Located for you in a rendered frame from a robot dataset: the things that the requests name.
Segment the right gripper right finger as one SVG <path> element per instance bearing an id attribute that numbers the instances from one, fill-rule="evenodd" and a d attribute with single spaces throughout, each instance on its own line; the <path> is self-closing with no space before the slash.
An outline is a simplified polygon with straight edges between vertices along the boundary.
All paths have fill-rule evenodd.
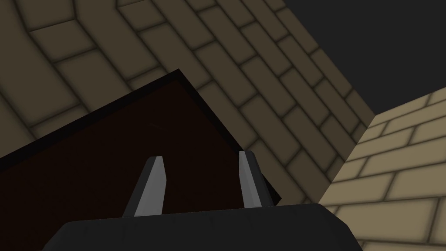
<path id="1" fill-rule="evenodd" d="M 239 152 L 239 180 L 244 208 L 273 207 L 265 178 L 250 150 Z"/>

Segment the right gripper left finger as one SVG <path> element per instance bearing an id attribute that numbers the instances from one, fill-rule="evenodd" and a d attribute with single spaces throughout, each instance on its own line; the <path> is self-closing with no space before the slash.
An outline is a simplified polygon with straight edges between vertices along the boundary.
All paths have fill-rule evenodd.
<path id="1" fill-rule="evenodd" d="M 161 215 L 166 190 L 162 156 L 147 159 L 134 187 L 123 217 Z"/>

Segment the dark brown cupboard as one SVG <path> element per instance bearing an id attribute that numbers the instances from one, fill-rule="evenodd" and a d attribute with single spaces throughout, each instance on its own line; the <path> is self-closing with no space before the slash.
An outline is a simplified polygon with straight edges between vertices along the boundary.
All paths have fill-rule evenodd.
<path id="1" fill-rule="evenodd" d="M 243 148 L 180 70 L 0 158 L 0 251 L 236 251 Z M 123 217 L 162 156 L 161 215 Z"/>

